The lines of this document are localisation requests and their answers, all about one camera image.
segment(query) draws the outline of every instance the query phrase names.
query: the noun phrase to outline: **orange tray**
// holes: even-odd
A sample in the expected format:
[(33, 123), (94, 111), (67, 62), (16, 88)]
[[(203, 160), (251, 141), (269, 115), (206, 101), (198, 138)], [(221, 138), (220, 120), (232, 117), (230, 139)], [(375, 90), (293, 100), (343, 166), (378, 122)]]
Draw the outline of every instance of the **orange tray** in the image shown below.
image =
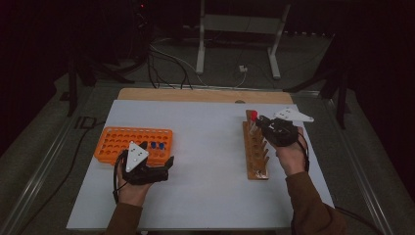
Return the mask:
[[(147, 166), (160, 166), (170, 158), (172, 139), (173, 132), (169, 129), (107, 126), (101, 134), (94, 157), (101, 163), (114, 165), (119, 154), (128, 149), (131, 141), (137, 145), (147, 141)], [(157, 143), (157, 148), (151, 148), (152, 142)], [(163, 151), (159, 148), (160, 143), (164, 144)]]

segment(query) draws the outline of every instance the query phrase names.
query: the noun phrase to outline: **wooden tube holder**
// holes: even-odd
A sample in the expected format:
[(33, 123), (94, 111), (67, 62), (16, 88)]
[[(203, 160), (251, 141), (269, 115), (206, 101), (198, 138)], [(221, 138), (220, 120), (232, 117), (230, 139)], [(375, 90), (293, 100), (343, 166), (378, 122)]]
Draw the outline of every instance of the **wooden tube holder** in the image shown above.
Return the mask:
[(267, 142), (264, 141), (260, 128), (257, 127), (256, 131), (250, 133), (251, 112), (251, 110), (246, 110), (247, 121), (242, 122), (247, 159), (247, 175), (248, 179), (267, 180), (268, 170), (266, 169), (266, 163), (269, 157), (266, 156), (268, 149), (264, 149)]

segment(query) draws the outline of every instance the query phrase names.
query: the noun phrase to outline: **white tabletop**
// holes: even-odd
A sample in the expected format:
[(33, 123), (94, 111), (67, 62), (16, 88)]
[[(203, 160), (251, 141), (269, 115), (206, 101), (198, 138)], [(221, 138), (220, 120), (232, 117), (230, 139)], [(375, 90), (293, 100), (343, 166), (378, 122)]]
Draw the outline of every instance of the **white tabletop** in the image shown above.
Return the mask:
[[(248, 180), (242, 121), (245, 110), (272, 117), (295, 105), (224, 104), (115, 100), (106, 126), (173, 131), (174, 166), (169, 179), (150, 189), (140, 220), (143, 230), (273, 229), (290, 227), (293, 210), (284, 170), (268, 156), (269, 180)], [(310, 171), (324, 203), (332, 206), (309, 144)], [(67, 225), (104, 229), (115, 208), (113, 167), (92, 158)]]

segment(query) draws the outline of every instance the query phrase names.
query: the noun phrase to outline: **forearm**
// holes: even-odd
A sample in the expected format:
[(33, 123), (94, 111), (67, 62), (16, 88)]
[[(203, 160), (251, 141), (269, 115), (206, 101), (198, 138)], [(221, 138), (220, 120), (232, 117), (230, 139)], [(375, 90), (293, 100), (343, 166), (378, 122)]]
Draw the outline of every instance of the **forearm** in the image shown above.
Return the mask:
[(346, 221), (335, 209), (323, 204), (307, 172), (287, 177), (298, 234), (346, 234)]
[(107, 227), (105, 235), (131, 234), (135, 235), (143, 208), (118, 203)]

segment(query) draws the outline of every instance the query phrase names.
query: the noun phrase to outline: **human hand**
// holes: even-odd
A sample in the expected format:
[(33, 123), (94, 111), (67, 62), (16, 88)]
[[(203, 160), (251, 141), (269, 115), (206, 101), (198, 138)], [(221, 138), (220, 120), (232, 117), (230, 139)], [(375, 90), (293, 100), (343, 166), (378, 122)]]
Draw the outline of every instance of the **human hand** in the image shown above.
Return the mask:
[(118, 190), (118, 201), (132, 206), (143, 207), (147, 192), (153, 184), (133, 185), (126, 183), (126, 181), (122, 178), (121, 166), (122, 164), (118, 165), (116, 172), (116, 176), (118, 178), (118, 188), (121, 187)]
[[(300, 134), (303, 135), (303, 130), (302, 127), (298, 127), (298, 129), (300, 137)], [(306, 149), (307, 145), (304, 138), (300, 137), (299, 141)], [(280, 161), (281, 167), (284, 169), (287, 176), (305, 171), (305, 155), (299, 143), (296, 142), (287, 147), (272, 146), (275, 148), (278, 160)]]

